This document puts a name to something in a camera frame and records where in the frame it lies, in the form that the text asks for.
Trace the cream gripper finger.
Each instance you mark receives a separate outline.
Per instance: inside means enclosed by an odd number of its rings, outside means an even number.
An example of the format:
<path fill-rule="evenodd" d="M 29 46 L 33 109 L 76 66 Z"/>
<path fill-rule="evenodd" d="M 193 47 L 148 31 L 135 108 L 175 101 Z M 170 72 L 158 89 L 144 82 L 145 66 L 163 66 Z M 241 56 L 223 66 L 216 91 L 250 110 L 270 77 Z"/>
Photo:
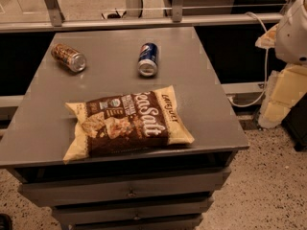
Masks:
<path fill-rule="evenodd" d="M 262 49 L 274 48 L 276 30 L 277 25 L 272 26 L 268 31 L 266 31 L 256 40 L 255 46 Z"/>

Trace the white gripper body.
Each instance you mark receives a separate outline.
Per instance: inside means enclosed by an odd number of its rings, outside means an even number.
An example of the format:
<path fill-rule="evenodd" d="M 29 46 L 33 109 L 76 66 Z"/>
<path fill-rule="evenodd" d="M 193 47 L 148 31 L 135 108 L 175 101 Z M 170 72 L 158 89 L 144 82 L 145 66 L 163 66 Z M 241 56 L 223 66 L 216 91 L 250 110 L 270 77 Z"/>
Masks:
<path fill-rule="evenodd" d="M 274 128 L 280 125 L 306 93 L 306 65 L 287 64 L 281 72 L 272 71 L 260 108 L 259 126 Z"/>

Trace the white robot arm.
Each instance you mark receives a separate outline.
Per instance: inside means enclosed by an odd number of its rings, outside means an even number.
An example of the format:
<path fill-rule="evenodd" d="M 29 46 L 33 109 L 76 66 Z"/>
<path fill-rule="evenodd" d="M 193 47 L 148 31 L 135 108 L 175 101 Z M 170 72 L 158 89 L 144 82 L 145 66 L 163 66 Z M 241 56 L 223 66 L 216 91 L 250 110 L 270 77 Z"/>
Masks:
<path fill-rule="evenodd" d="M 258 124 L 273 128 L 307 93 L 307 0 L 295 0 L 278 24 L 261 35 L 255 46 L 273 48 L 286 66 L 269 76 Z"/>

